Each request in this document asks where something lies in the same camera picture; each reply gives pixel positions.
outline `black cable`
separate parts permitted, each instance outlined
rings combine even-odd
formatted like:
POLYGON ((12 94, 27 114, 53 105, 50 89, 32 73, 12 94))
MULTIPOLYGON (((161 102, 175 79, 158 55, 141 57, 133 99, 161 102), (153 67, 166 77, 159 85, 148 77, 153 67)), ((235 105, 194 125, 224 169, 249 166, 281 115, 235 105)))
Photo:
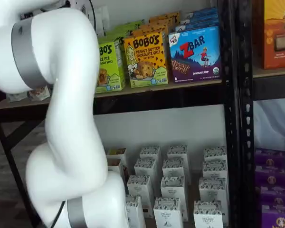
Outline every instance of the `black cable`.
POLYGON ((92 7, 92 11, 93 11, 93 18, 94 18, 94 29, 96 31, 96 18, 95 18, 95 11, 94 11, 94 6, 90 0, 90 4, 91 4, 91 7, 92 7))
POLYGON ((60 216, 60 214, 61 214, 61 212, 62 212, 62 208, 63 208, 63 206, 65 205, 65 201, 63 201, 62 203, 61 203, 61 205, 60 205, 60 208, 59 208, 59 211, 58 211, 58 213, 57 213, 57 215, 56 215, 56 217, 55 217, 55 219, 54 219, 54 221, 53 221, 53 223, 52 223, 52 225, 51 225, 51 228, 54 228, 55 227, 55 225, 56 225, 56 223, 57 223, 57 221, 58 221, 58 218, 59 218, 59 216, 60 216))

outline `bobo's oat bar box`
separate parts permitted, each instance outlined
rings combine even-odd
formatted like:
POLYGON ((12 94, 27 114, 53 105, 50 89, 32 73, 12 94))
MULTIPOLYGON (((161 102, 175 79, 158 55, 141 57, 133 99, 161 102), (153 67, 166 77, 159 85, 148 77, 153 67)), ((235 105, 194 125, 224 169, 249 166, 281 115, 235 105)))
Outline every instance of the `bobo's oat bar box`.
POLYGON ((124 40, 124 49, 132 88, 168 83, 163 31, 127 37, 124 40))
POLYGON ((220 78, 221 57, 217 26, 169 35, 175 82, 196 82, 220 78))
POLYGON ((125 86, 125 76, 120 41, 99 41, 100 69, 96 93, 121 91, 125 86))

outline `bobo's logo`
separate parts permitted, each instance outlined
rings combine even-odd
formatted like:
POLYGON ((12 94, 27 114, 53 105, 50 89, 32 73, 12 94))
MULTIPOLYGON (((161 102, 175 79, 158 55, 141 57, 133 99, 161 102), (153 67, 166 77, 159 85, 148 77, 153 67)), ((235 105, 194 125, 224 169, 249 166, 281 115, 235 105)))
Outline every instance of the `bobo's logo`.
POLYGON ((204 36, 194 39, 194 41, 186 42, 180 45, 180 50, 184 51, 184 58, 189 58, 194 55, 194 49, 205 44, 204 36))
POLYGON ((159 38, 160 35, 153 35, 152 37, 145 37, 144 39, 135 39, 133 41, 133 46, 134 48, 138 48, 139 46, 141 47, 147 47, 150 44, 157 45, 160 41, 159 38))
POLYGON ((103 54, 111 54, 112 53, 112 45, 106 45, 104 47, 99 48, 99 54, 102 56, 103 54))

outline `green bobo's box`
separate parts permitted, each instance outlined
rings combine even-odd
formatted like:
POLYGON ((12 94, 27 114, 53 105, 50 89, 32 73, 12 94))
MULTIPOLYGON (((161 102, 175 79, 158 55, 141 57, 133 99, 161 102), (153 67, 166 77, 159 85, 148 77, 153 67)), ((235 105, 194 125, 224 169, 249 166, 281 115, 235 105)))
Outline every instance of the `green bobo's box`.
POLYGON ((124 67, 119 40, 99 40, 100 69, 96 93, 121 91, 125 86, 124 67))

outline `black metal shelving unit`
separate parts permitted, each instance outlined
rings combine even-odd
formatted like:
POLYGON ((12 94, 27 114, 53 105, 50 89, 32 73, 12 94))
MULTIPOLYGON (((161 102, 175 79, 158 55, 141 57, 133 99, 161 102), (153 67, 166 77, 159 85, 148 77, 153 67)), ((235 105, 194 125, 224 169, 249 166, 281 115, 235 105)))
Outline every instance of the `black metal shelving unit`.
MULTIPOLYGON (((253 156, 251 156, 253 150, 253 127, 251 127, 253 124, 253 89, 249 46, 251 45, 251 18, 246 15, 251 8, 250 0, 239 3, 240 1, 235 0, 218 1, 222 60, 221 82, 192 84, 192 86, 171 87, 163 90, 150 88, 147 91, 130 94, 112 93, 106 96, 96 96, 94 100, 94 114, 223 104, 228 150, 230 226, 232 228, 244 227, 244 224, 253 222, 253 216, 247 221, 246 213, 243 213, 246 206, 253 201, 249 197, 247 197, 249 201, 243 198, 243 194, 251 192, 253 183, 253 173, 249 166, 253 164, 253 156)), ((29 201, 11 149, 45 119, 47 108, 47 102, 0 108, 0 140, 33 227, 37 226, 40 219, 29 201), (1 124, 14 121, 24 121, 24 123, 12 134, 6 136, 1 124)))

